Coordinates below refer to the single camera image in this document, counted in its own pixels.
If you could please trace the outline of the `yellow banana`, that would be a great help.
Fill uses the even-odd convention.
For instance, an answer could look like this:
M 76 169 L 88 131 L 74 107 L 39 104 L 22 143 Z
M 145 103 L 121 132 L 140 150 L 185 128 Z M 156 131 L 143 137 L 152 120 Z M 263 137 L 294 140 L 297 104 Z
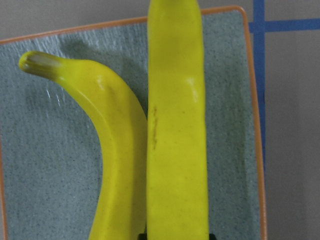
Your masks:
M 147 37 L 147 237 L 207 240 L 206 93 L 198 2 L 151 1 Z
M 89 238 L 138 239 L 146 227 L 147 118 L 134 92 L 111 68 L 93 60 L 29 51 L 18 65 L 63 87 L 96 129 L 102 182 Z

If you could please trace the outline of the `grey square plate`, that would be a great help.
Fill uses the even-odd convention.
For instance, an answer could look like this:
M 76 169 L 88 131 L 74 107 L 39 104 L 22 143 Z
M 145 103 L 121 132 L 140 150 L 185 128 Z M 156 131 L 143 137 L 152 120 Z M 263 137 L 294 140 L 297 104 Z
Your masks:
M 0 43 L 0 237 L 85 240 L 101 185 L 97 133 L 57 84 L 19 69 L 30 50 L 110 66 L 147 107 L 147 19 L 103 22 Z M 265 180 L 253 54 L 239 6 L 202 11 L 210 232 L 265 240 Z

